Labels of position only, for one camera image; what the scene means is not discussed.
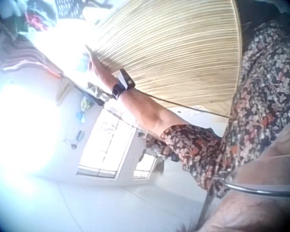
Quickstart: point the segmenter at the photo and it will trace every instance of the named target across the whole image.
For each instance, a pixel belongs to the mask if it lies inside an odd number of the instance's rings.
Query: floral print fabric
[[[199,186],[209,189],[221,171],[256,159],[290,122],[290,36],[277,21],[263,23],[245,52],[241,79],[222,138],[209,129],[175,125],[161,138]],[[215,183],[216,196],[227,188]]]

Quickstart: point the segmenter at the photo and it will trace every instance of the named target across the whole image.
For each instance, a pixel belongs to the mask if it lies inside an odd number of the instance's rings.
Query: wristwatch
[[[119,96],[122,94],[123,91],[125,91],[126,88],[123,86],[122,83],[118,82],[116,85],[114,85],[112,90],[113,97],[118,100]]]

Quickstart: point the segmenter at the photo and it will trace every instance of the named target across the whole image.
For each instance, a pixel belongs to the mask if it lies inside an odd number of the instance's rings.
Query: bamboo fan
[[[234,1],[129,0],[98,25],[90,46],[141,91],[228,115],[241,63]]]

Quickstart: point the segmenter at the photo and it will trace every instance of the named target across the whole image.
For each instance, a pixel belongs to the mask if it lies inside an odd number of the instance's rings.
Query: woman
[[[243,57],[241,78],[222,138],[189,124],[135,89],[119,96],[141,125],[160,136],[180,157],[199,186],[209,189],[214,176],[260,156],[290,122],[290,35],[278,21],[254,30]],[[91,71],[112,92],[118,80],[91,54]],[[217,197],[227,192],[215,184]]]

